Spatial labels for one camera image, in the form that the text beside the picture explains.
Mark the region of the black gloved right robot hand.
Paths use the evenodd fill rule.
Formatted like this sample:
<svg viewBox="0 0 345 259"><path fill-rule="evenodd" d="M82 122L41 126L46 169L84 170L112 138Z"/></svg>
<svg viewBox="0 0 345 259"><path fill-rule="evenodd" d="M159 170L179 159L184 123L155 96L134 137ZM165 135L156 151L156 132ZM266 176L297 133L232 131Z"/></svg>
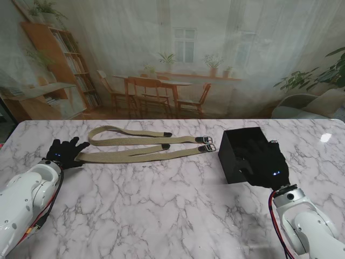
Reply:
<svg viewBox="0 0 345 259"><path fill-rule="evenodd" d="M234 154L241 160L238 168L250 185L278 190L290 184L288 165L278 142L250 139L245 147L234 149Z"/></svg>

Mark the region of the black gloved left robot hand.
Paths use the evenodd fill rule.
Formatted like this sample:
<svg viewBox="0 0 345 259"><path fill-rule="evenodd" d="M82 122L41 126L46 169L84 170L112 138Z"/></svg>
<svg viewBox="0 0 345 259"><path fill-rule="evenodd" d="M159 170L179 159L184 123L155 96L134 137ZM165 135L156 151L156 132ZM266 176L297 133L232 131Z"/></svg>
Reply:
<svg viewBox="0 0 345 259"><path fill-rule="evenodd" d="M78 141L79 137L74 137L70 141L63 142L59 139L54 139L45 159L57 163L63 170L81 167L84 163L82 161L77 161L76 157L81 151L87 148L90 143L83 142L78 144Z"/></svg>

